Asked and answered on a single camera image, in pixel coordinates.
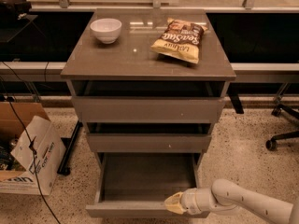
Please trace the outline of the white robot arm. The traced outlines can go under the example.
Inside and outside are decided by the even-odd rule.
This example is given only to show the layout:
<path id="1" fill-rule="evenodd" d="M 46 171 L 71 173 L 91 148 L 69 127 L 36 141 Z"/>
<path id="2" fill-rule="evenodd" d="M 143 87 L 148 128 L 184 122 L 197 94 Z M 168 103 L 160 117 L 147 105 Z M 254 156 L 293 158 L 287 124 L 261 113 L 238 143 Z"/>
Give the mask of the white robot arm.
<path id="1" fill-rule="evenodd" d="M 269 224 L 299 224 L 299 201 L 287 203 L 237 184 L 217 179 L 210 188 L 193 188 L 175 193 L 164 201 L 166 209 L 183 215 L 212 212 L 234 215 L 242 207 Z"/>

